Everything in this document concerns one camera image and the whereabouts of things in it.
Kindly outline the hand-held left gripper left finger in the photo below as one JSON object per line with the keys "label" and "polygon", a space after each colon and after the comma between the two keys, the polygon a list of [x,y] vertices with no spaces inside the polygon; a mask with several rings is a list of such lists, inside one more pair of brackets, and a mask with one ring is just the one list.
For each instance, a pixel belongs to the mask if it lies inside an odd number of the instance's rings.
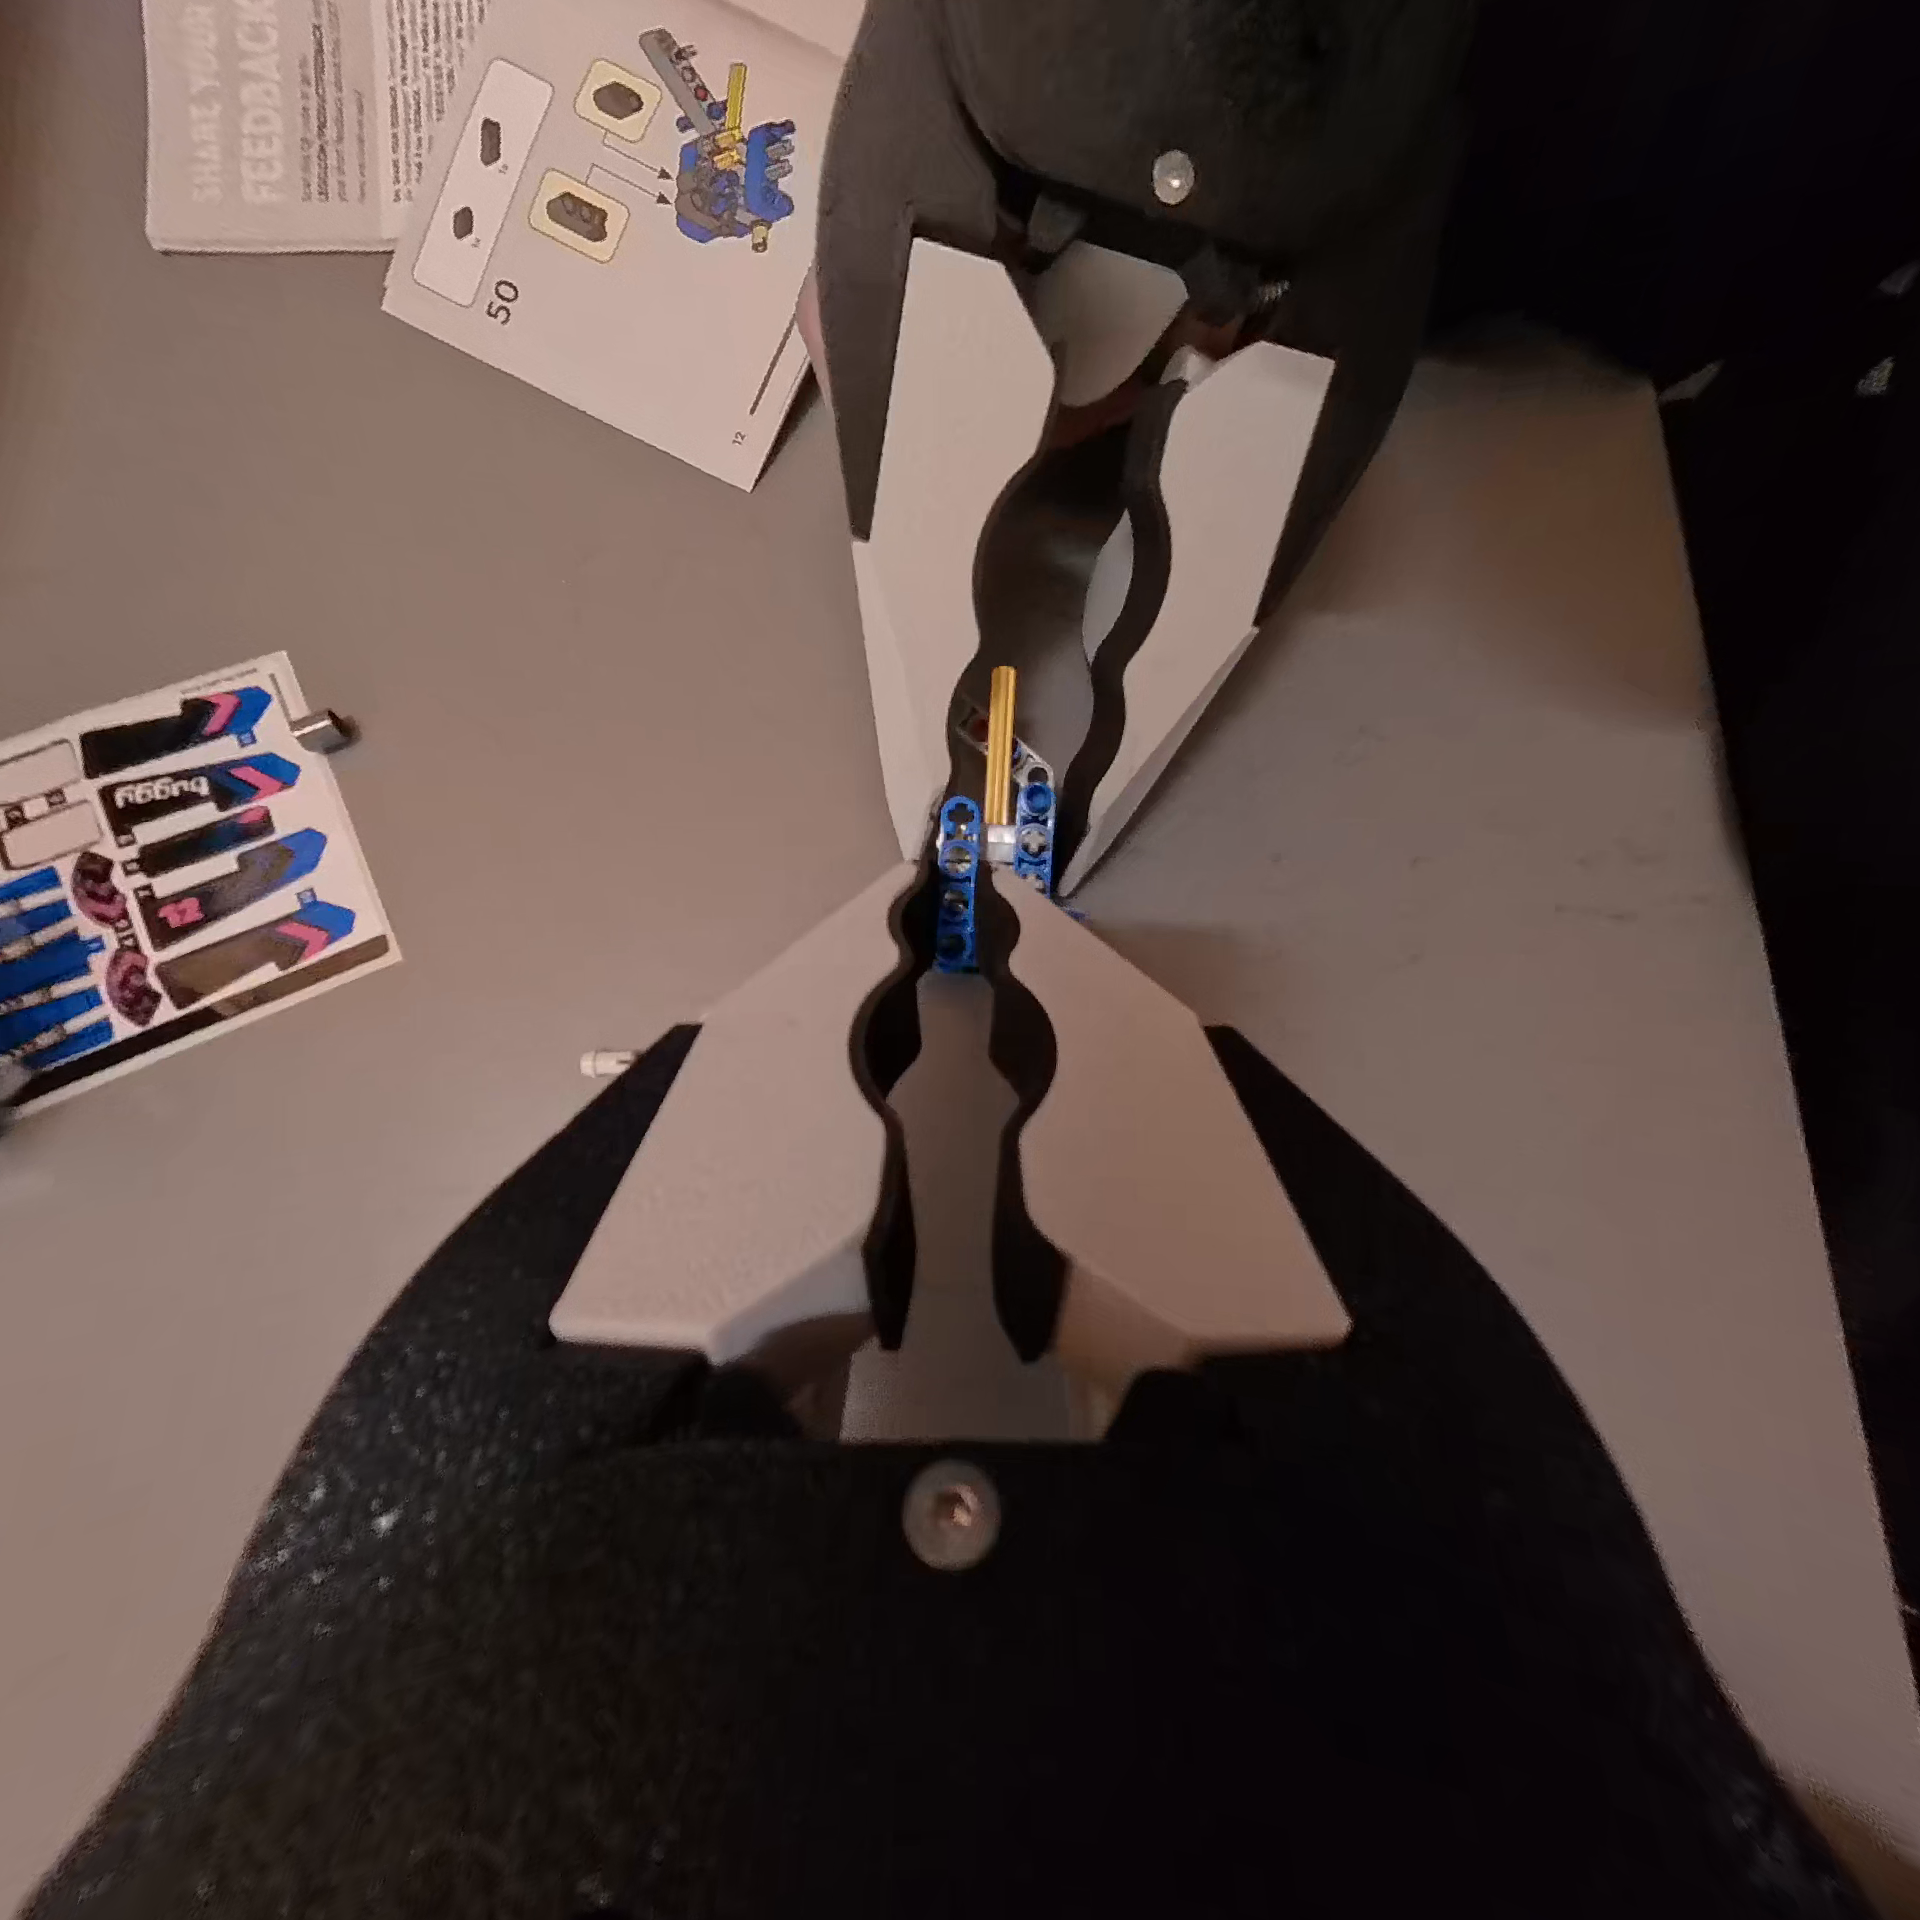
{"label": "hand-held left gripper left finger", "polygon": [[888,1142],[853,1029],[919,878],[884,868],[703,1010],[548,1313],[557,1341],[825,1374],[873,1337],[862,1250]]}

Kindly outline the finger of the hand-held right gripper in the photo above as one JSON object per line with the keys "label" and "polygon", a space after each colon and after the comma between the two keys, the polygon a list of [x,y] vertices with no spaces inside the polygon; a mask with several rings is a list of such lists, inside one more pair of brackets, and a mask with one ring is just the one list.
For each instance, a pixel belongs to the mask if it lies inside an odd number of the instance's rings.
{"label": "finger of the hand-held right gripper", "polygon": [[1127,478],[1131,570],[1062,784],[1076,820],[1062,888],[1089,878],[1253,645],[1333,370],[1324,353],[1244,346],[1142,406],[1135,425],[1163,431]]}
{"label": "finger of the hand-held right gripper", "polygon": [[887,815],[921,861],[950,776],[949,705],[976,657],[976,565],[1040,456],[1059,368],[993,257],[915,239],[871,530],[853,570]]}

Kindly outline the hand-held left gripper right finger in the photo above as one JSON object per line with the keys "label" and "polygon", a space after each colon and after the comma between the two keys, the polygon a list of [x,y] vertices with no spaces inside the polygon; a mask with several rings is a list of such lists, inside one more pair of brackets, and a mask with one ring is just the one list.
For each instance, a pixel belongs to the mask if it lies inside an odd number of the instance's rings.
{"label": "hand-held left gripper right finger", "polygon": [[1313,1351],[1353,1325],[1200,1016],[1025,879],[988,879],[979,958],[999,1138],[991,1296],[1071,1374]]}

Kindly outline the blue grey lego sub-assembly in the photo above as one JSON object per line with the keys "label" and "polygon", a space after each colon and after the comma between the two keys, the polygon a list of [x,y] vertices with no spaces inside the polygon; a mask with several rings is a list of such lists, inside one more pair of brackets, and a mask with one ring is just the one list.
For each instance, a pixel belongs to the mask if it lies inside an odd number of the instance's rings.
{"label": "blue grey lego sub-assembly", "polygon": [[1015,682],[1013,670],[993,670],[989,704],[958,700],[950,711],[950,733],[958,744],[974,749],[982,762],[982,799],[974,799],[988,836],[982,871],[1007,868],[1047,897],[1061,900],[1062,894],[1053,878],[1061,828],[1059,791],[1049,762],[1022,743],[1015,729],[1015,696],[1004,690]]}

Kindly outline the blue L-shaped lego liftarm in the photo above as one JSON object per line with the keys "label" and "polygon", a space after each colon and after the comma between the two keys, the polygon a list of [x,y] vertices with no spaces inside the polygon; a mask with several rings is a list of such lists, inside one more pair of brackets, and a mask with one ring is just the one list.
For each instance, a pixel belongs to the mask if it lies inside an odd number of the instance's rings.
{"label": "blue L-shaped lego liftarm", "polygon": [[976,972],[976,888],[984,866],[988,836],[979,805],[949,796],[935,838],[935,938],[932,965],[942,974]]}

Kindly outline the lego instruction booklet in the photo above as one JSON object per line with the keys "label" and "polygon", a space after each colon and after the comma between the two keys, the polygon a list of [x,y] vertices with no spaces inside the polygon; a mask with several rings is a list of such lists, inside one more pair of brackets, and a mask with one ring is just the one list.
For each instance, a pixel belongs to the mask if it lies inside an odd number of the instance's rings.
{"label": "lego instruction booklet", "polygon": [[859,1],[488,4],[383,311],[751,490]]}

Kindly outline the lego sticker sheet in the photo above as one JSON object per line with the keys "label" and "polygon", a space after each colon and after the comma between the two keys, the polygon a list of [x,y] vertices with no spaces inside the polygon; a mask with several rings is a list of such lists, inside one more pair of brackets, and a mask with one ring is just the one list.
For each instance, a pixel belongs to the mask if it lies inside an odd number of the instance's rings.
{"label": "lego sticker sheet", "polygon": [[5,1120],[396,967],[286,650],[3,743]]}

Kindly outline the feedback leaflet with minifigure print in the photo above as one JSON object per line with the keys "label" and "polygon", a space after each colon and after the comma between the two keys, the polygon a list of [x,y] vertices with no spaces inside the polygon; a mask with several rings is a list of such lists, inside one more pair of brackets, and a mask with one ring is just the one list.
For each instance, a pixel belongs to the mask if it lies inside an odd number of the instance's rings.
{"label": "feedback leaflet with minifigure print", "polygon": [[488,1],[147,1],[161,254],[389,252]]}

